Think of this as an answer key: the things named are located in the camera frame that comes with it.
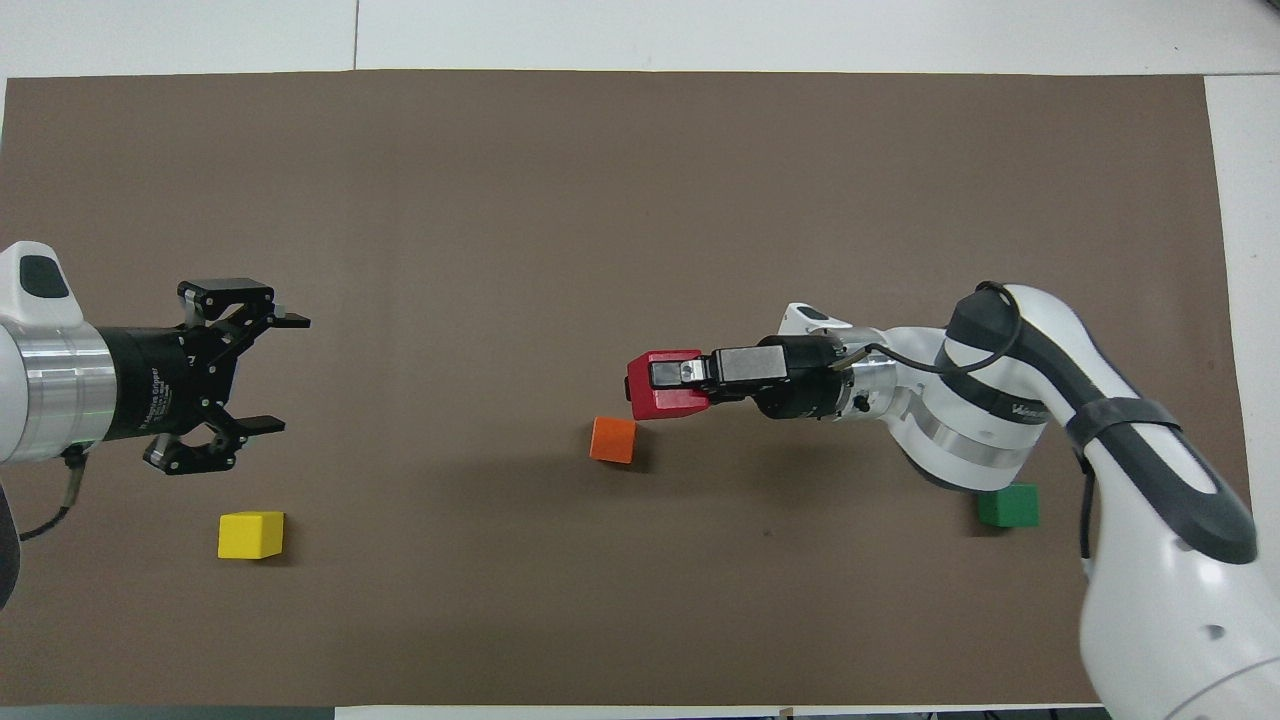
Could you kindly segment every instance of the green block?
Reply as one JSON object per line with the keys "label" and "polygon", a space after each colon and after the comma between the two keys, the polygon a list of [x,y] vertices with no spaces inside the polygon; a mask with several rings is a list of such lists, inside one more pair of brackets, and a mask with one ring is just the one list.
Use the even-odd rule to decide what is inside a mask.
{"label": "green block", "polygon": [[978,496],[978,519],[997,528],[1039,525],[1039,492],[1029,483],[1014,483],[1005,489]]}

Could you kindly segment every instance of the brown surface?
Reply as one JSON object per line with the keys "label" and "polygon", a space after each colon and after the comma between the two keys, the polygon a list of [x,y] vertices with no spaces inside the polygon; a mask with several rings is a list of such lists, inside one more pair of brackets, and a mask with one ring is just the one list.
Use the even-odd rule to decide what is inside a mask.
{"label": "brown surface", "polygon": [[[246,356],[232,410],[289,429],[236,471],[95,452],[0,616],[6,703],[1092,700],[1059,430],[1023,474],[1042,527],[995,534],[878,424],[733,406],[588,460],[635,355],[794,300],[941,324],[1038,284],[1244,478],[1199,78],[24,79],[6,108],[0,240],[52,243],[91,322],[239,274],[316,320]],[[6,479],[31,527],[63,471]],[[288,512],[283,557],[215,557],[247,509]]]}

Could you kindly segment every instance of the black cable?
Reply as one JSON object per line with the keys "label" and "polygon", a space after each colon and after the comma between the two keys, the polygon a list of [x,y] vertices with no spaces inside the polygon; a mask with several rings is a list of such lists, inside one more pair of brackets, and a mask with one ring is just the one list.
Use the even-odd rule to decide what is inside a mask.
{"label": "black cable", "polygon": [[1080,557],[1088,560],[1093,557],[1093,552],[1089,548],[1089,528],[1093,519],[1093,488],[1098,478],[1093,474],[1093,465],[1089,465],[1089,461],[1083,455],[1078,459],[1080,460],[1080,469],[1084,470],[1084,500],[1080,501]]}
{"label": "black cable", "polygon": [[70,507],[67,507],[65,505],[61,506],[61,507],[59,507],[58,512],[52,518],[50,518],[49,520],[45,520],[44,525],[36,528],[35,530],[27,530],[26,533],[18,533],[18,539],[22,541],[22,542],[27,542],[31,538],[38,538],[40,536],[47,533],[49,530],[51,530],[54,528],[54,525],[56,525],[58,523],[63,521],[63,518],[67,516],[67,511],[68,510],[70,510]]}
{"label": "black cable", "polygon": [[983,290],[993,290],[997,293],[1000,293],[1000,296],[1005,299],[1005,302],[1009,302],[1009,309],[1014,314],[1014,329],[1010,331],[1009,338],[1005,341],[1005,345],[1001,346],[1000,350],[988,355],[987,357],[978,360],[977,363],[970,363],[968,365],[954,365],[950,368],[943,368],[940,365],[931,365],[928,363],[920,363],[919,360],[913,360],[902,355],[901,352],[895,352],[888,347],[884,347],[878,342],[863,346],[861,352],[868,352],[874,350],[876,352],[879,352],[886,357],[896,360],[897,363],[906,365],[908,368],[920,370],[922,373],[933,373],[936,375],[964,375],[968,373],[980,370],[989,365],[993,365],[996,360],[1000,360],[1005,355],[1009,355],[1009,351],[1014,348],[1014,343],[1018,342],[1018,337],[1023,332],[1023,311],[1021,309],[1018,307],[1018,300],[1014,299],[1014,293],[1009,292],[1009,288],[1006,288],[1005,286],[995,281],[983,281],[978,283],[978,287],[974,290],[974,292],[979,292]]}
{"label": "black cable", "polygon": [[70,470],[70,477],[67,478],[67,492],[63,493],[61,507],[59,507],[58,512],[55,512],[52,518],[46,520],[38,528],[33,530],[27,530],[26,533],[19,533],[18,539],[20,542],[26,542],[32,538],[38,538],[40,536],[51,530],[54,525],[63,521],[63,518],[67,516],[67,512],[70,511],[72,506],[76,505],[76,497],[79,496],[79,483],[84,478],[84,464],[88,462],[88,457],[84,455],[83,447],[73,445],[72,447],[68,447],[65,452],[63,452],[63,461]]}

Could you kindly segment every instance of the orange block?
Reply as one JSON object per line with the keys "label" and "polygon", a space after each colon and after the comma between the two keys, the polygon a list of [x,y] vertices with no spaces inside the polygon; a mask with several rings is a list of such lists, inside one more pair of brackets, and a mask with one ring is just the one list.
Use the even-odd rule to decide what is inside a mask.
{"label": "orange block", "polygon": [[631,455],[636,447],[635,420],[620,420],[618,418],[596,418],[591,425],[591,452],[593,460],[605,462],[631,462]]}

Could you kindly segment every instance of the black handle strap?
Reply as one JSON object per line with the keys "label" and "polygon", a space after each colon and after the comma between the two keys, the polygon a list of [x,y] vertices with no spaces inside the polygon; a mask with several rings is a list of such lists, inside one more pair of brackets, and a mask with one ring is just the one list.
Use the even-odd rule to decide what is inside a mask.
{"label": "black handle strap", "polygon": [[1175,430],[1183,429],[1164,405],[1146,397],[1103,397],[1085,402],[1066,423],[1066,434],[1078,452],[1098,433],[1129,423],[1151,423]]}

